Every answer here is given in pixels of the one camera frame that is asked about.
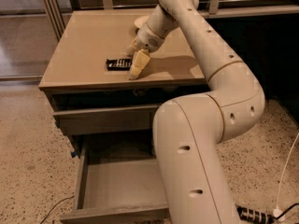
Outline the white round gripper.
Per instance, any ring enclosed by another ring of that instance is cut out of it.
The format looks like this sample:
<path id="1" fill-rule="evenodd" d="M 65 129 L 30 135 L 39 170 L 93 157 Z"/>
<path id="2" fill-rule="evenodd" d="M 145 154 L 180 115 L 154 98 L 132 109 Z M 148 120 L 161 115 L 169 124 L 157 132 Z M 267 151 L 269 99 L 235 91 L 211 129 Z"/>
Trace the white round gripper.
<path id="1" fill-rule="evenodd" d="M 126 50 L 126 54 L 133 57 L 129 71 L 130 80 L 139 77 L 150 61 L 150 53 L 157 51 L 163 43 L 164 39 L 153 33 L 146 23 L 142 25 Z"/>

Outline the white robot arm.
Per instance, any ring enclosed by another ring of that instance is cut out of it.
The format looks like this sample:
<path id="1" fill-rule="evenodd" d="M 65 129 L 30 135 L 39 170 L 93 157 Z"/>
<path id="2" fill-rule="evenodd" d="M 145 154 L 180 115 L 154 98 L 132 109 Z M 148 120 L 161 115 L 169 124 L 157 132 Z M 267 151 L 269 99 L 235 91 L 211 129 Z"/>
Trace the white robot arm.
<path id="1" fill-rule="evenodd" d="M 216 145 L 245 133 L 260 118 L 257 78 L 197 11 L 199 0 L 159 0 L 128 49 L 136 79 L 175 28 L 180 28 L 210 90 L 162 104 L 153 144 L 172 224 L 240 224 Z"/>

